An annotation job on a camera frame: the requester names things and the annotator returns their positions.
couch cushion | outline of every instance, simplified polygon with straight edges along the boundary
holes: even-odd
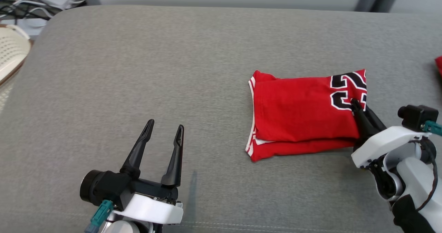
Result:
[[[165,232],[391,233],[388,205],[350,149],[252,163],[248,80],[367,69],[387,126],[400,106],[442,109],[442,19],[246,8],[98,6],[45,27],[0,114],[1,232],[81,232],[79,186],[118,171],[150,118],[141,177],[159,181],[185,127],[181,225]]]

jersey number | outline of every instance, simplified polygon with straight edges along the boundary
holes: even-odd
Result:
[[[367,84],[364,79],[357,72],[349,72],[347,74],[340,74],[331,76],[330,87],[335,89],[347,88],[348,80],[353,84],[356,89],[364,90],[362,93],[360,103],[363,104],[365,110],[365,104],[367,102]],[[348,99],[347,90],[339,90],[330,94],[331,105],[338,110],[352,110],[352,104]]]

red cloth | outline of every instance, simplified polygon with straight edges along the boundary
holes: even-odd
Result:
[[[319,78],[278,79],[256,71],[249,81],[254,119],[252,161],[353,146],[359,138],[350,99],[366,101],[365,70]]]
[[[438,66],[439,73],[442,76],[442,56],[436,58],[435,61],[436,61],[436,65]]]

robotic arm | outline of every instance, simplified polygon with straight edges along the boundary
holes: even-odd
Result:
[[[361,138],[352,159],[369,170],[379,195],[389,203],[394,223],[405,233],[442,233],[442,190],[431,133],[442,135],[436,123],[438,111],[423,105],[401,107],[402,126],[386,128],[374,112],[352,100]],[[401,148],[414,143],[414,149]]]
[[[181,184],[184,127],[178,127],[169,167],[161,183],[156,183],[139,178],[153,124],[153,119],[147,122],[120,172],[92,170],[84,177],[80,198],[98,206],[85,233],[160,233],[164,224],[181,222],[183,204],[177,201],[177,187]]]
[[[352,159],[369,170],[379,195],[387,201],[394,223],[405,233],[442,233],[442,190],[437,186],[436,147],[428,139],[442,136],[439,112],[425,106],[402,107],[402,126],[390,128],[366,106],[352,100],[360,132]],[[82,200],[99,206],[85,233],[161,233],[164,224],[180,223],[183,204],[177,201],[181,184],[184,127],[178,127],[174,150],[161,183],[140,179],[140,163],[152,134],[149,120],[118,173],[90,171],[80,187]],[[403,149],[413,143],[414,149]]]

teal cable connector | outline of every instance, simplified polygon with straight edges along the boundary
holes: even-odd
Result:
[[[442,126],[433,121],[426,121],[422,130],[442,136]]]
[[[109,217],[114,209],[114,203],[110,200],[103,200],[94,216],[90,219],[90,224],[84,230],[84,233],[97,233],[104,220]]]

